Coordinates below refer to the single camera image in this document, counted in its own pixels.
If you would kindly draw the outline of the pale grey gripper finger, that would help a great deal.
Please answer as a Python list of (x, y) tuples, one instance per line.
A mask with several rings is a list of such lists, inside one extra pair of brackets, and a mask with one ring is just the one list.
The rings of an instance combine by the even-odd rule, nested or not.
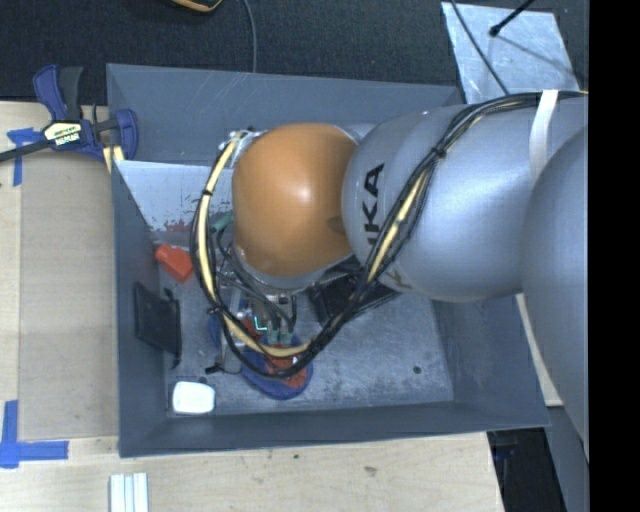
[(222, 367), (225, 373), (238, 374), (241, 372), (242, 362), (237, 353), (242, 353), (244, 344), (233, 335), (221, 334)]

